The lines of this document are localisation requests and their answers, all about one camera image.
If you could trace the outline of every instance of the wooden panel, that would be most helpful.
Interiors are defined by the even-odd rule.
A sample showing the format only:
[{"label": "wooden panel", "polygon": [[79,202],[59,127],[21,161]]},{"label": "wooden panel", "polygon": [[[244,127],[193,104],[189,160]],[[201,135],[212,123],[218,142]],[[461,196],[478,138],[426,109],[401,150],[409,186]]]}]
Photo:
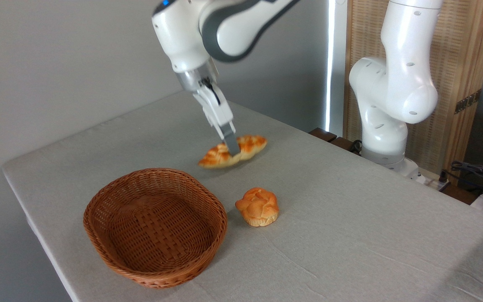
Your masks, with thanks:
[{"label": "wooden panel", "polygon": [[[350,0],[347,72],[362,57],[384,57],[380,40],[387,0]],[[445,0],[431,46],[431,75],[439,93],[433,114],[409,125],[406,156],[439,173],[449,161],[462,160],[476,105],[454,115],[456,103],[483,82],[483,0]],[[345,91],[345,137],[361,139],[355,94]]]}]

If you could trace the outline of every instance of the wicker basket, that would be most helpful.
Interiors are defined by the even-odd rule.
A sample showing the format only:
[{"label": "wicker basket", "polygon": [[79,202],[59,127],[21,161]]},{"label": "wicker basket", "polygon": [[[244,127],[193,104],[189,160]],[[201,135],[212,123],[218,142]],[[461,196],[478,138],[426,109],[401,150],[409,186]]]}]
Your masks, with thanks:
[{"label": "wicker basket", "polygon": [[143,286],[167,288],[208,266],[227,218],[221,202],[189,174],[145,169],[101,189],[83,224],[111,269]]}]

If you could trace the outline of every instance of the gray tablecloth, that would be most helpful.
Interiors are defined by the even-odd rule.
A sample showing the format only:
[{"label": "gray tablecloth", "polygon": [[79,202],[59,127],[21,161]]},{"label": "gray tablecloth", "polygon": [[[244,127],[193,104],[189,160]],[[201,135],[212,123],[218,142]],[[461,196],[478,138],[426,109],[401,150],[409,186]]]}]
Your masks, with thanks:
[{"label": "gray tablecloth", "polygon": [[[249,109],[232,111],[240,134],[269,143],[230,169],[196,165],[218,137],[183,92],[4,165],[74,301],[483,301],[481,212]],[[229,218],[211,265],[167,290],[113,273],[82,224],[99,189],[150,167],[188,172]],[[267,227],[250,227],[234,207],[252,187],[278,197],[280,216]]]}]

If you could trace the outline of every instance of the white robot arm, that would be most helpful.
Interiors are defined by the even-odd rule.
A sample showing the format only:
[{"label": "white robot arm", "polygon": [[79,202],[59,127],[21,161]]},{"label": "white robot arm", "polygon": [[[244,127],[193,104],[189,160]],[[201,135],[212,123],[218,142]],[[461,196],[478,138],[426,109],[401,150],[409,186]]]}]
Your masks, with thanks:
[{"label": "white robot arm", "polygon": [[203,106],[232,155],[240,152],[232,111],[216,85],[214,59],[246,57],[261,34],[299,0],[163,0],[152,23],[182,87]]},{"label": "white robot arm", "polygon": [[[299,0],[164,0],[153,26],[184,89],[193,93],[231,154],[239,152],[232,111],[216,85],[212,57],[246,57],[261,34]],[[408,127],[437,104],[429,50],[443,0],[391,0],[382,28],[384,59],[366,57],[350,73],[361,111],[363,157],[416,178],[404,159]]]},{"label": "white robot arm", "polygon": [[443,0],[391,0],[381,31],[387,61],[360,59],[349,74],[362,123],[362,156],[416,180],[405,158],[408,127],[437,105],[430,45]]}]

